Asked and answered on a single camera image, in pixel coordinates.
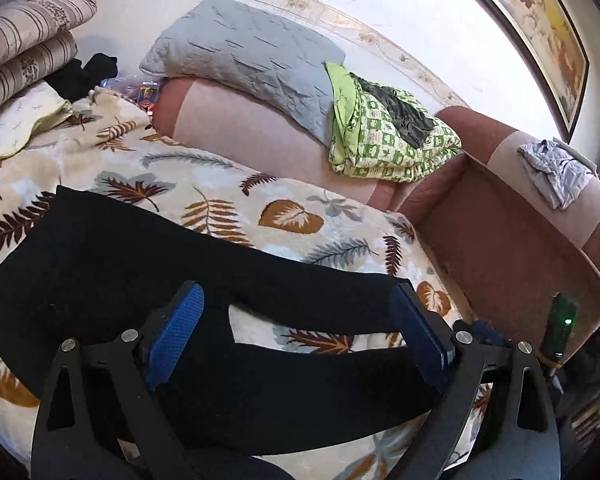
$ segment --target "black device with green light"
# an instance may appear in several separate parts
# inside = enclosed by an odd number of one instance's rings
[[[578,307],[575,300],[560,292],[554,296],[546,331],[539,349],[540,364],[547,377],[552,377],[555,369],[562,363],[564,351],[573,331]]]

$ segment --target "silver bolt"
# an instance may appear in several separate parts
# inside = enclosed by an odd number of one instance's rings
[[[468,345],[471,341],[474,340],[474,337],[468,332],[461,330],[456,334],[456,339],[458,339],[459,342]]]
[[[523,354],[531,354],[533,348],[526,341],[520,341],[518,343],[518,350],[520,350]]]
[[[138,339],[138,330],[136,330],[135,328],[130,328],[128,330],[125,330],[122,333],[122,336],[120,336],[120,337],[122,338],[122,341],[124,341],[125,343],[135,341],[136,339]]]
[[[75,339],[65,339],[62,341],[60,348],[63,352],[68,352],[69,350],[73,350],[75,348]]]

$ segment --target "gray cushion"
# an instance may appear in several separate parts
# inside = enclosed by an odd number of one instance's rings
[[[333,89],[323,62],[344,52],[318,32],[235,0],[204,0],[158,38],[140,69],[215,79],[279,108],[326,146]]]

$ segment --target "green fabric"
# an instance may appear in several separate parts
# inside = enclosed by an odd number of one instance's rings
[[[344,67],[326,65],[333,85],[335,111],[329,160],[337,173],[414,182],[459,153],[460,137],[442,120],[432,117],[412,94],[395,88],[401,100],[436,123],[418,149],[400,137],[384,105],[363,91]]]

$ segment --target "brown sofa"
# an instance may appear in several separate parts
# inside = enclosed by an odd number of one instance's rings
[[[170,80],[154,126],[254,170],[404,213],[448,288],[458,286],[474,314],[509,338],[537,347],[553,295],[573,296],[582,304],[573,352],[600,322],[600,181],[592,179],[566,211],[552,212],[517,160],[517,146],[531,136],[468,108],[438,115],[461,137],[464,153],[419,182],[398,185],[333,173],[327,148],[302,128],[211,81]]]

